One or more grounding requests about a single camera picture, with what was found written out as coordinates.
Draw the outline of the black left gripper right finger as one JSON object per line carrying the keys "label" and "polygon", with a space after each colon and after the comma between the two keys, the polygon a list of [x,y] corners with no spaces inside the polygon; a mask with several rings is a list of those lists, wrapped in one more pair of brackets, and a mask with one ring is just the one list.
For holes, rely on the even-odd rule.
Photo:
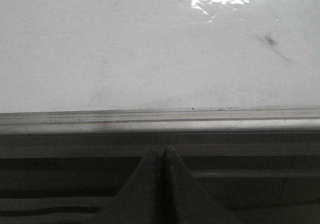
{"label": "black left gripper right finger", "polygon": [[162,222],[164,224],[239,224],[195,180],[174,147],[162,157]]}

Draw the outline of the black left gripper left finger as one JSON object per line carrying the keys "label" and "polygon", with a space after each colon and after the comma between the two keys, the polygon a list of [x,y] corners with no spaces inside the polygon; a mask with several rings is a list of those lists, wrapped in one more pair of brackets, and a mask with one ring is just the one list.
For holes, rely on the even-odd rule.
{"label": "black left gripper left finger", "polygon": [[118,194],[92,219],[91,224],[156,224],[161,160],[148,148],[137,169]]}

